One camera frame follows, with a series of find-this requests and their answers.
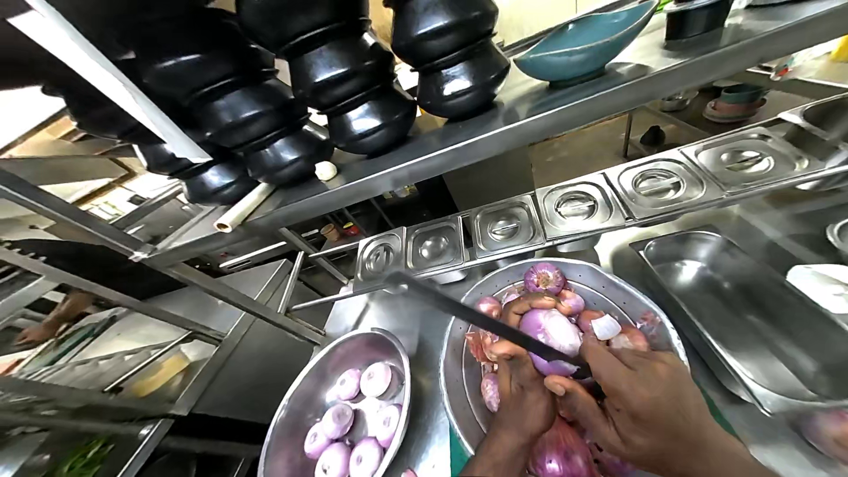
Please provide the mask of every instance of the knife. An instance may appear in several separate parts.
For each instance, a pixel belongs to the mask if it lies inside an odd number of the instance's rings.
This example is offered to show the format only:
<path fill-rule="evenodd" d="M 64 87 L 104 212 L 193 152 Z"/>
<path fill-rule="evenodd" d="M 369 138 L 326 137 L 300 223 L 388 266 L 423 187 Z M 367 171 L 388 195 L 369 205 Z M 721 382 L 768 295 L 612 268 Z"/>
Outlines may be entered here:
<path fill-rule="evenodd" d="M 435 306 L 439 310 L 444 311 L 449 315 L 453 315 L 466 323 L 472 324 L 480 329 L 485 329 L 489 333 L 496 334 L 505 340 L 509 340 L 546 361 L 564 361 L 577 366 L 579 369 L 572 375 L 575 379 L 585 379 L 592 376 L 592 373 L 589 371 L 589 365 L 580 356 L 568 356 L 562 351 L 559 351 L 550 345 L 546 345 L 545 343 L 512 328 L 506 323 L 484 315 L 474 308 L 463 305 L 461 302 L 450 298 L 438 289 L 435 289 L 430 285 L 426 285 L 403 272 L 390 273 L 386 276 L 385 282 L 393 285 L 406 285 L 415 297 L 421 299 L 428 305 Z"/>

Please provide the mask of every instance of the stainless steel counter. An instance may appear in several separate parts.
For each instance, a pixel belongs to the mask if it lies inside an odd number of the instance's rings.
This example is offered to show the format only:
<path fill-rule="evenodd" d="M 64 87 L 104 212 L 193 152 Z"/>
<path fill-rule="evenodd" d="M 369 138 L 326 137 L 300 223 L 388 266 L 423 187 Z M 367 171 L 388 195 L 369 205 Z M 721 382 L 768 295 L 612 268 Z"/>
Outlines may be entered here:
<path fill-rule="evenodd" d="M 666 43 L 659 14 L 595 81 L 551 89 L 513 68 L 496 105 L 467 121 L 425 131 L 420 118 L 401 147 L 340 165 L 330 182 L 317 180 L 273 193 L 242 225 L 244 232 L 300 222 L 507 150 L 633 109 L 674 91 L 731 76 L 764 60 L 848 33 L 848 0 L 810 0 L 734 10 L 727 26 L 692 40 Z M 214 250 L 235 237 L 200 221 L 172 237 L 150 260 L 171 262 Z"/>

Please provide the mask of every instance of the hand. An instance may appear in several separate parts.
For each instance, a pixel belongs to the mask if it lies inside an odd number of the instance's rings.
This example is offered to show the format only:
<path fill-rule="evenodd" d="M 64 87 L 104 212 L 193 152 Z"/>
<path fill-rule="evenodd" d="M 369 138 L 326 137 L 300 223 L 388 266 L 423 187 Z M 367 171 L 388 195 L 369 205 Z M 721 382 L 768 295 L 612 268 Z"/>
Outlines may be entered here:
<path fill-rule="evenodd" d="M 572 379 L 544 382 L 605 451 L 664 477 L 774 476 L 716 423 L 672 353 L 612 350 L 592 334 L 580 352 L 606 394 L 602 403 Z"/>

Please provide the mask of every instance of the onion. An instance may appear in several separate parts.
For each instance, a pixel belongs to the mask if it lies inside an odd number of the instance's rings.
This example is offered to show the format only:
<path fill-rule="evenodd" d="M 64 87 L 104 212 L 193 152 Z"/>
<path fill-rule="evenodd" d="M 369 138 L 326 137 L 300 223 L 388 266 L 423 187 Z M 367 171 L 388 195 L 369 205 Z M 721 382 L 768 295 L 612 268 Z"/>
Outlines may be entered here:
<path fill-rule="evenodd" d="M 474 308 L 487 317 L 500 319 L 501 305 L 497 298 L 493 296 L 482 297 Z"/>
<path fill-rule="evenodd" d="M 530 310 L 524 313 L 518 328 L 568 356 L 577 356 L 580 352 L 580 330 L 568 318 L 557 310 Z M 545 376 L 557 374 L 571 376 L 577 367 L 563 361 L 547 362 L 539 356 L 530 353 L 533 365 Z"/>
<path fill-rule="evenodd" d="M 350 477 L 373 477 L 381 461 L 380 443 L 373 437 L 366 437 L 350 453 Z"/>
<path fill-rule="evenodd" d="M 391 383 L 392 368 L 385 362 L 375 362 L 362 373 L 360 390 L 368 397 L 377 397 L 386 392 Z"/>
<path fill-rule="evenodd" d="M 537 263 L 524 272 L 524 288 L 529 292 L 560 293 L 566 286 L 566 276 L 562 271 L 546 261 Z"/>
<path fill-rule="evenodd" d="M 310 427 L 310 431 L 306 433 L 306 439 L 304 439 L 304 454 L 306 457 L 310 459 L 317 459 L 324 449 L 332 444 L 332 439 L 327 437 L 324 434 L 324 431 L 321 430 L 321 422 L 315 423 L 314 426 Z"/>
<path fill-rule="evenodd" d="M 315 465 L 315 477 L 348 477 L 350 448 L 343 442 L 330 444 Z"/>
<path fill-rule="evenodd" d="M 610 338 L 613 350 L 650 351 L 648 339 L 632 324 L 623 324 L 622 332 Z"/>
<path fill-rule="evenodd" d="M 324 412 L 321 430 L 330 439 L 338 439 L 350 430 L 354 423 L 354 410 L 344 403 L 337 404 Z"/>
<path fill-rule="evenodd" d="M 592 320 L 589 323 L 592 325 L 595 338 L 601 341 L 606 341 L 622 332 L 622 325 L 610 315 L 605 314 L 603 317 Z"/>
<path fill-rule="evenodd" d="M 554 425 L 536 441 L 527 470 L 537 477 L 594 477 L 592 454 L 582 437 L 566 421 Z"/>
<path fill-rule="evenodd" d="M 819 451 L 848 463 L 848 411 L 845 409 L 814 413 L 801 424 L 801 433 Z"/>
<path fill-rule="evenodd" d="M 563 305 L 571 308 L 571 315 L 577 315 L 586 307 L 586 301 L 583 297 L 574 293 L 569 289 L 562 289 L 556 296 L 560 299 Z"/>
<path fill-rule="evenodd" d="M 498 390 L 497 374 L 486 373 L 483 375 L 483 381 L 480 382 L 480 394 L 483 395 L 483 402 L 486 403 L 486 408 L 491 412 L 498 412 L 500 391 Z"/>
<path fill-rule="evenodd" d="M 377 430 L 374 431 L 374 436 L 377 438 L 377 442 L 387 449 L 392 444 L 394 432 L 398 430 L 401 410 L 403 410 L 403 408 L 399 404 L 386 406 L 383 409 L 380 409 L 377 413 L 377 417 L 374 419 L 377 426 Z"/>
<path fill-rule="evenodd" d="M 338 399 L 347 401 L 353 399 L 360 393 L 360 377 L 362 372 L 357 368 L 351 368 L 336 380 L 336 384 L 332 387 L 332 392 Z"/>

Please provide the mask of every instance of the teal bowl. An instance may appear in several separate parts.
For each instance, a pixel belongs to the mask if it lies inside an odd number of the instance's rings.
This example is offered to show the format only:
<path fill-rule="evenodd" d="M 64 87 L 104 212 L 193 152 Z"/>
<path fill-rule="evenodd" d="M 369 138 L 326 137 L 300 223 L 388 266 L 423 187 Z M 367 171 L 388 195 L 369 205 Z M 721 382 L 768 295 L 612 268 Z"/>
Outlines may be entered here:
<path fill-rule="evenodd" d="M 553 30 L 514 58 L 524 74 L 565 87 L 604 74 L 604 67 L 648 25 L 659 0 L 590 14 Z"/>

